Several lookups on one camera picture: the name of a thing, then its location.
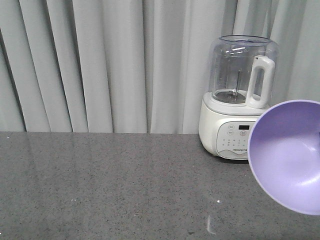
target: white appliance base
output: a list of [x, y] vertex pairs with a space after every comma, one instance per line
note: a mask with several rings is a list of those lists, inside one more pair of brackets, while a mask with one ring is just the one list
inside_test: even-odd
[[217, 113], [202, 101], [199, 121], [202, 145], [215, 156], [246, 160], [250, 131], [258, 117]]

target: white handle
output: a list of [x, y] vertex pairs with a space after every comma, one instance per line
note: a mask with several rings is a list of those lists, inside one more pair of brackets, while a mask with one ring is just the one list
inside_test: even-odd
[[[246, 94], [245, 104], [255, 109], [264, 108], [271, 97], [272, 83], [275, 74], [275, 62], [267, 56], [258, 55], [254, 57], [248, 92]], [[264, 70], [263, 83], [260, 100], [254, 99], [254, 91], [259, 69]]]

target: lavender bowl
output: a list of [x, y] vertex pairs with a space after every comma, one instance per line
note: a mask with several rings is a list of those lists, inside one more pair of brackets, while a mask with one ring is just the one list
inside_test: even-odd
[[320, 102], [291, 100], [263, 113], [248, 141], [263, 190], [295, 212], [320, 215]]

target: gray countertop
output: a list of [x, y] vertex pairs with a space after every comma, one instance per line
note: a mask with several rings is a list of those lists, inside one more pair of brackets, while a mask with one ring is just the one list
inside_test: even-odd
[[0, 240], [320, 239], [198, 135], [0, 133]]

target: white curtain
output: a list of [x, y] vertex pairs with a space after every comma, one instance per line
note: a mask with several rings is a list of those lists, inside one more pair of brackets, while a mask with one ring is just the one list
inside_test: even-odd
[[0, 131], [196, 134], [209, 48], [268, 37], [272, 104], [320, 101], [318, 0], [1, 0]]

